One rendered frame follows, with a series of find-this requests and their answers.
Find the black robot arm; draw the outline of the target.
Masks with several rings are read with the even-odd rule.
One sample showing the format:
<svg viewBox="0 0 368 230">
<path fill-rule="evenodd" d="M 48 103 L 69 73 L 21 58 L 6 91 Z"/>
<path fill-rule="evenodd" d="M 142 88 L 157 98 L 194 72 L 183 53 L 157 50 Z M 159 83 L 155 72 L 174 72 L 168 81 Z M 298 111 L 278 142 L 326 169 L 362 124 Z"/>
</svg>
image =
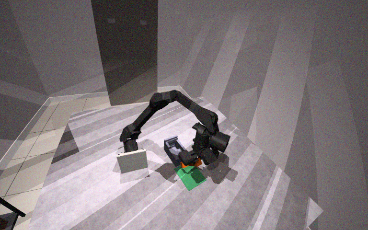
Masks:
<svg viewBox="0 0 368 230">
<path fill-rule="evenodd" d="M 149 106 L 140 114 L 134 123 L 123 128 L 120 136 L 120 141 L 123 142 L 125 152 L 132 152 L 138 150 L 138 139 L 141 133 L 141 127 L 154 115 L 154 113 L 169 103 L 174 101 L 179 102 L 185 108 L 190 110 L 200 122 L 192 126 L 196 130 L 195 140 L 197 143 L 205 145 L 208 142 L 210 145 L 198 152 L 198 157 L 202 158 L 205 165 L 209 165 L 218 159 L 219 151 L 224 153 L 230 135 L 219 132 L 218 115 L 208 109 L 205 109 L 194 101 L 183 95 L 180 91 L 172 90 L 168 92 L 155 92 L 150 99 Z M 128 139 L 129 138 L 129 139 Z M 131 138 L 131 139 L 130 139 Z M 210 149 L 210 146 L 217 149 Z"/>
</svg>

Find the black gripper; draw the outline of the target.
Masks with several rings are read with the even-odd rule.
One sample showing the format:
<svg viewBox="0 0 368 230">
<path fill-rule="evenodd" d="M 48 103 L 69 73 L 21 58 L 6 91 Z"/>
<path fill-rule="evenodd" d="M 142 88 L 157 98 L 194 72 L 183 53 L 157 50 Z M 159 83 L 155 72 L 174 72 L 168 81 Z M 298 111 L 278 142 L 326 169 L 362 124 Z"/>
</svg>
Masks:
<svg viewBox="0 0 368 230">
<path fill-rule="evenodd" d="M 198 152 L 203 149 L 203 148 L 207 148 L 210 143 L 208 142 L 207 144 L 205 145 L 202 145 L 202 144 L 199 144 L 196 142 L 195 138 L 193 139 L 193 142 L 194 142 L 194 145 L 192 145 L 191 148 L 193 148 L 193 150 L 191 151 L 188 151 L 188 150 L 183 150 L 181 152 L 178 153 L 178 158 L 181 160 L 181 162 L 187 166 L 189 164 L 194 164 L 196 163 L 196 161 L 198 161 L 200 158 L 202 160 L 201 157 L 198 157 Z"/>
</svg>

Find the orange l-shaped block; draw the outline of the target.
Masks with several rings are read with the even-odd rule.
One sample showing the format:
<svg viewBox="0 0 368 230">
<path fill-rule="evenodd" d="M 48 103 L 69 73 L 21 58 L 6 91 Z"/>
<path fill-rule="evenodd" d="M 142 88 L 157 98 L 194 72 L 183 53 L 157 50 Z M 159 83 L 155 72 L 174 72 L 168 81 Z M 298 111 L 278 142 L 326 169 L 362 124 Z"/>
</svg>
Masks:
<svg viewBox="0 0 368 230">
<path fill-rule="evenodd" d="M 192 163 L 192 164 L 189 164 L 189 165 L 187 165 L 187 166 L 196 166 L 196 167 L 198 167 L 199 165 L 201 165 L 201 164 L 202 164 L 201 159 L 200 159 L 200 158 L 198 158 L 198 159 L 199 159 L 199 160 L 198 160 L 198 161 L 196 161 L 195 165 Z M 187 167 L 187 166 L 185 166 L 182 162 L 180 162 L 180 164 L 181 164 L 181 167 L 182 167 L 182 168 Z"/>
</svg>

